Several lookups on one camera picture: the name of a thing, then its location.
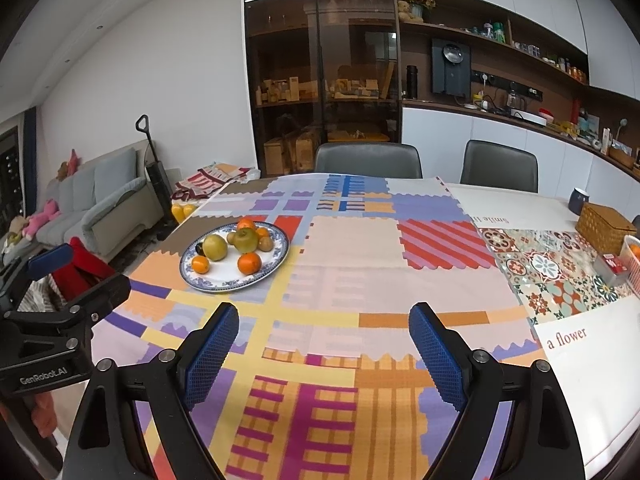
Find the dark blue curtain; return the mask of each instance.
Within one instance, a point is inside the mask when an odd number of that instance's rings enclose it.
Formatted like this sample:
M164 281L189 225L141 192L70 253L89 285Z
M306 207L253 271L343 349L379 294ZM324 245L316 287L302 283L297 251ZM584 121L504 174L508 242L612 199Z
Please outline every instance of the dark blue curtain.
M38 176L36 161L36 108L24 113L22 133L22 168L24 171L24 215L36 212Z

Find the plate rim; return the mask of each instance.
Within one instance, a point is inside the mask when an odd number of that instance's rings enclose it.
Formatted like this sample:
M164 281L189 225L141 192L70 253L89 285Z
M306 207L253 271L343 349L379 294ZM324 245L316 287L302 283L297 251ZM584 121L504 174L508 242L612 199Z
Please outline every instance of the plate rim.
M258 227L270 226L270 227L274 228L275 230L279 231L282 234L283 238L284 238L284 241L285 241L285 247L284 247L284 251L283 251L284 254L282 256L282 259L276 264L275 267L273 267L273 269L271 269L269 272L267 272L261 278L257 278L256 280L253 280L252 282L245 283L244 285L236 286L234 288L225 288L225 289L220 289L220 290L207 290L205 288L201 288L201 287L196 286L196 285L191 285L191 283L189 283L187 281L187 278L185 277L184 272L182 271L182 261L184 259L184 255L189 251L191 246L196 244L198 242L198 240L200 240L201 238L207 237L210 234L215 234L217 231L220 231L221 229L238 225L238 222L229 222L228 224L221 225L219 227L216 227L215 229L212 229L212 230L204 233L203 235L200 235L199 237L197 237L193 242L191 242L187 246L187 248L182 253L182 256L180 257L180 263L178 264L178 270L180 271L180 276L184 280L184 282L187 285L189 285L191 288L194 288L195 290L199 290L200 292L204 292L206 294L225 294L225 293L228 293L228 292L235 292L236 290L240 290L242 288L248 287L249 285L253 285L254 283L258 283L261 280L263 280L264 278L266 278L268 276L271 276L282 265L284 260L287 259L287 255L289 254L289 249L291 247L291 243L289 241L289 237L287 236L286 232L284 232L284 230L281 227L278 227L276 224L272 224L271 222L263 222L263 221L259 221L259 220L254 220L254 223Z

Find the dark blue mug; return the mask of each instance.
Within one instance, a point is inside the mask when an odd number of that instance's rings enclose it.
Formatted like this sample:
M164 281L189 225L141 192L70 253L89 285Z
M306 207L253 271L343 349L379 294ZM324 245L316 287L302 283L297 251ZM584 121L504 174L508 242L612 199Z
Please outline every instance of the dark blue mug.
M574 187L574 192L571 193L569 197L569 211L573 214L580 216L582 212L582 206L585 202L589 201L589 195L587 195L583 190Z

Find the dining table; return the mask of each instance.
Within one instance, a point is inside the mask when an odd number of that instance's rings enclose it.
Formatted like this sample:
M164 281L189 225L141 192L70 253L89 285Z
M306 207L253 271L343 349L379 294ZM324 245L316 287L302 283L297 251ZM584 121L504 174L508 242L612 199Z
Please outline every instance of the dining table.
M286 233L283 264L233 292L191 288L179 271L185 250L244 217ZM426 301L472 349L507 364L551 363L590 478L640 425L639 374L616 375L633 362L626 352L640 350L632 337L640 301L594 272L596 252L576 221L566 201L439 178L311 173L233 182L131 274L129 299L94 327L93 359L148 362L231 302L238 336L191 412L226 478L420 479L457 417L409 335L409 310ZM629 325L628 333L607 334L607 323ZM561 344L572 330L588 337ZM619 359L609 367L612 356ZM603 391L591 391L603 381ZM150 409L137 408L158 478L171 479ZM510 409L498 408L478 480L492 474Z

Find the pink plush toy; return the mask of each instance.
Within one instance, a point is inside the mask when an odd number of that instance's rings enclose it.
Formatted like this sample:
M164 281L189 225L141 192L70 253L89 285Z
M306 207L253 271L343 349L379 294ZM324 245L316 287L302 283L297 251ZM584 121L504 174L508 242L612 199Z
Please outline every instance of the pink plush toy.
M58 211L58 203L50 198L44 205L42 213L36 213L29 217L29 225L22 230L22 236L27 240L33 240L33 237L44 224L52 221L54 218L60 216Z

